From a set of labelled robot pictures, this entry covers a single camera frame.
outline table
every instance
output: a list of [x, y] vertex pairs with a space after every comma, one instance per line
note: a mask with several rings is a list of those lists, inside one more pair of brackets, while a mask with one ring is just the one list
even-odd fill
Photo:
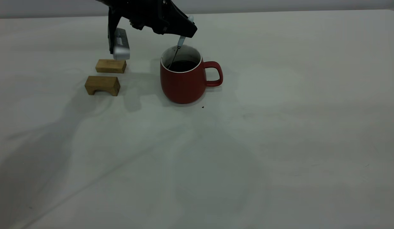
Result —
[[188, 105], [178, 36], [123, 19], [128, 68], [96, 73], [107, 17], [0, 19], [0, 229], [394, 228], [394, 12], [194, 17], [224, 83]]

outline wall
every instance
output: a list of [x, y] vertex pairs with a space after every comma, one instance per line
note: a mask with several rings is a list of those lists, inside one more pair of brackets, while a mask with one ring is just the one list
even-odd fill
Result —
[[[173, 0], [186, 13], [387, 9], [394, 0]], [[106, 15], [95, 0], [0, 0], [0, 18]]]

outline wooden bridge block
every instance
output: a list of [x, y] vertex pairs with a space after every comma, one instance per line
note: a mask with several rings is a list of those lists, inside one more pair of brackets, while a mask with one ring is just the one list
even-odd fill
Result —
[[85, 89], [89, 95], [95, 94], [95, 91], [101, 90], [118, 96], [120, 84], [117, 77], [110, 76], [89, 76], [85, 83]]

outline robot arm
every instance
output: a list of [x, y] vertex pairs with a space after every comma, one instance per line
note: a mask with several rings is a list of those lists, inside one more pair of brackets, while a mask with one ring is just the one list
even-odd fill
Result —
[[130, 20], [133, 28], [144, 26], [157, 34], [176, 34], [192, 38], [197, 27], [171, 0], [97, 0], [109, 6], [109, 50], [116, 59], [128, 59], [129, 44], [124, 29], [117, 28], [121, 17]]

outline coffee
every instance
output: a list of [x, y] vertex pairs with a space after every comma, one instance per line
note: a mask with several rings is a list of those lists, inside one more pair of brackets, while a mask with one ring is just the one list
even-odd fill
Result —
[[189, 60], [179, 60], [175, 61], [170, 67], [169, 70], [174, 71], [174, 72], [186, 72], [189, 71], [195, 67], [197, 67], [197, 63]]

